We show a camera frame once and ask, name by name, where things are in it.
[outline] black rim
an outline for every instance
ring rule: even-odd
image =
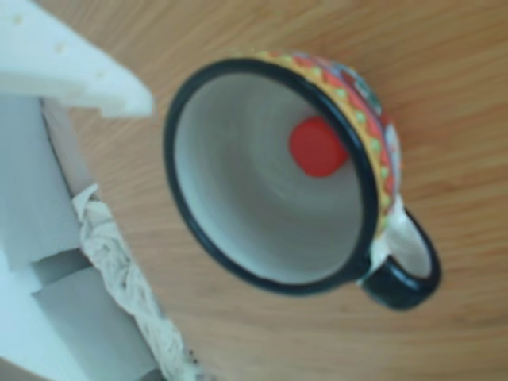
[[[180,189],[173,155],[175,135],[183,109],[193,94],[202,85],[220,75],[232,73],[252,73],[274,79],[285,86],[297,91],[308,103],[313,105],[328,123],[335,129],[338,136],[349,151],[357,168],[358,180],[361,186],[363,202],[363,219],[359,238],[353,254],[346,264],[331,276],[313,283],[285,284],[253,275],[243,267],[233,262],[206,235],[194,218],[186,199]],[[202,247],[223,267],[236,274],[243,280],[264,289],[289,295],[313,294],[327,291],[344,282],[361,277],[370,266],[370,245],[375,234],[378,217],[378,195],[374,173],[368,161],[367,153],[356,135],[354,128],[337,106],[315,85],[307,82],[302,76],[284,67],[259,60],[240,59],[223,60],[212,63],[192,75],[179,89],[169,109],[164,131],[164,162],[167,180],[173,197],[183,220],[194,234]]]

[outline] red object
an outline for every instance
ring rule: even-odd
[[[297,125],[289,149],[299,167],[313,177],[330,176],[348,160],[348,152],[322,117],[310,117]]]

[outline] ceramic mug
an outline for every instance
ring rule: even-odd
[[[204,67],[171,105],[164,160],[188,228],[253,285],[357,281],[396,310],[437,288],[436,251],[399,194],[394,124],[344,65],[256,52]]]

